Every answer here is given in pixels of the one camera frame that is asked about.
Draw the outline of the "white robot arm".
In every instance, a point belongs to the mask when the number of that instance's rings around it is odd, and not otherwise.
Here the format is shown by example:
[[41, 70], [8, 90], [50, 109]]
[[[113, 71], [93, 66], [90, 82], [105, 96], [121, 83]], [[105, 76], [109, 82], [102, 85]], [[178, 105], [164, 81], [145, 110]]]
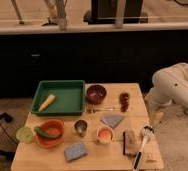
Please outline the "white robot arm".
[[156, 71], [152, 76], [153, 87], [145, 96], [149, 121], [156, 125], [163, 116], [160, 108], [179, 103], [188, 112], [188, 64], [178, 63]]

